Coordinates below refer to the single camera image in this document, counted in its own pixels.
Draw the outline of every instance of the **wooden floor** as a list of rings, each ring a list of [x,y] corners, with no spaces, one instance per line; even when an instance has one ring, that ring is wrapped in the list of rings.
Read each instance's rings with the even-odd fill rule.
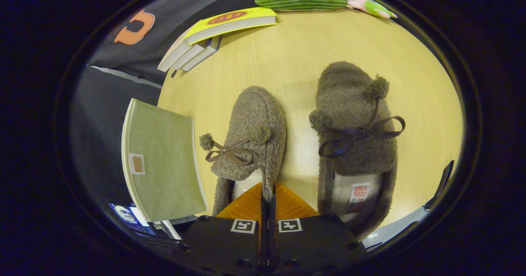
[[[350,9],[278,12],[278,25],[224,35],[217,53],[190,72],[169,70],[158,106],[195,118],[196,139],[211,133],[223,144],[233,104],[252,85],[269,90],[287,121],[287,146],[278,180],[316,209],[318,139],[310,128],[318,78],[329,63],[346,60],[390,82],[386,102],[402,116],[398,174],[389,216],[406,216],[433,195],[443,168],[457,160],[463,121],[457,94],[436,57],[393,21]],[[197,145],[210,209],[216,175]]]

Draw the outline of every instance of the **brown ribbon lace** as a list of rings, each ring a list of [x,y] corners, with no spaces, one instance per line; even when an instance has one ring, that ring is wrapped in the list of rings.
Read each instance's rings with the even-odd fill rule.
[[[252,154],[252,152],[250,152],[249,150],[247,150],[245,148],[238,147],[238,146],[240,146],[240,145],[242,145],[244,143],[247,143],[249,141],[250,141],[250,139],[248,139],[248,138],[247,139],[243,139],[243,140],[240,140],[240,141],[234,143],[231,146],[226,146],[226,147],[223,147],[219,143],[214,141],[214,146],[216,148],[218,148],[219,150],[218,151],[210,151],[210,152],[208,152],[208,154],[206,155],[206,160],[208,162],[212,163],[215,160],[217,160],[221,155],[225,155],[225,156],[227,156],[227,158],[229,158],[234,163],[236,163],[236,164],[238,164],[240,166],[248,166],[254,160],[254,154]],[[240,158],[238,158],[237,156],[235,156],[233,154],[235,152],[248,153],[250,155],[250,160],[248,160],[248,161],[241,160]]]
[[[376,116],[378,115],[378,107],[380,105],[380,99],[376,99],[376,106],[374,107],[374,113],[371,116],[369,122],[360,128],[356,129],[336,129],[327,127],[329,132],[333,132],[339,135],[344,135],[338,139],[332,139],[324,142],[318,150],[318,155],[325,158],[337,158],[355,145],[360,139],[366,137],[376,137],[379,139],[391,139],[402,134],[406,128],[406,121],[402,117],[394,116],[379,122],[376,122]],[[402,124],[402,130],[400,131],[373,131],[373,128],[378,128],[381,125],[387,123],[389,120],[398,120]]]

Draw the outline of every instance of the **brown fuzzy slipper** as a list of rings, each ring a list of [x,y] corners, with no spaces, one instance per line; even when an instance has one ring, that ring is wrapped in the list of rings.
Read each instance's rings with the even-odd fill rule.
[[[210,134],[199,141],[205,150],[212,172],[219,180],[212,214],[216,216],[232,201],[236,181],[246,180],[261,169],[263,197],[270,201],[278,177],[286,138],[283,111],[267,90],[249,87],[237,98],[228,127],[225,145],[213,141]]]
[[[322,72],[310,116],[320,141],[318,212],[334,213],[363,240],[389,212],[397,144],[405,129],[382,100],[389,83],[359,67],[335,62]],[[402,130],[393,132],[393,120]]]

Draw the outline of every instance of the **pom-pom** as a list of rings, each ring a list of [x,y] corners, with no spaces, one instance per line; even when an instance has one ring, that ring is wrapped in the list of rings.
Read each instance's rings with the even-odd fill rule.
[[[262,145],[267,143],[272,135],[272,131],[269,126],[259,126],[250,131],[250,141],[256,145]]]
[[[199,137],[199,144],[205,151],[210,151],[212,148],[214,148],[214,140],[212,139],[212,135],[210,133],[207,133],[203,135],[202,137]]]
[[[318,133],[327,130],[332,125],[332,120],[323,113],[323,111],[313,111],[309,115],[310,126]]]
[[[379,75],[367,86],[367,93],[375,100],[384,99],[387,96],[387,92],[389,92],[389,82]]]

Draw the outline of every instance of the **book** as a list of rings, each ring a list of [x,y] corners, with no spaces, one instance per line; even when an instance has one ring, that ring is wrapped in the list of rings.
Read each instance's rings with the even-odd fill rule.
[[[137,210],[137,207],[133,206],[121,206],[113,203],[109,203],[111,208],[117,213],[117,215],[124,221],[126,226],[139,231],[142,233],[147,233],[155,235],[155,231],[150,227],[150,225],[145,221],[142,214]]]
[[[276,24],[276,13],[269,8],[255,7],[228,12],[195,23],[185,35],[190,45],[212,36],[235,30]]]
[[[166,72],[170,69],[170,66],[172,66],[173,63],[176,62],[177,59],[179,59],[186,51],[190,49],[190,44],[188,43],[188,40],[185,39],[186,34],[190,32],[190,29],[192,27],[188,28],[183,32],[171,45],[170,49],[166,51],[166,54],[164,55],[163,59],[157,66],[157,69]]]
[[[121,152],[128,191],[147,222],[208,210],[197,168],[194,119],[132,98]]]
[[[202,40],[200,42],[196,42],[195,44],[190,46],[190,49],[186,51],[179,59],[177,59],[170,68],[173,68],[175,70],[179,70],[186,62],[190,61],[190,59],[194,58],[196,55],[201,53],[205,50],[205,48],[208,46],[209,42],[212,40],[212,38],[208,38],[205,40]]]
[[[173,42],[157,69],[167,72],[196,42],[235,30],[273,24],[276,24],[276,13],[262,7],[236,10],[200,20]]]
[[[197,54],[194,58],[190,59],[190,61],[186,62],[181,69],[188,72],[192,68],[194,68],[197,64],[199,64],[201,61],[208,58],[213,53],[216,53],[219,49],[219,45],[221,44],[221,38],[222,35],[216,35],[213,38],[209,38],[208,45],[205,49],[203,49],[199,54]]]

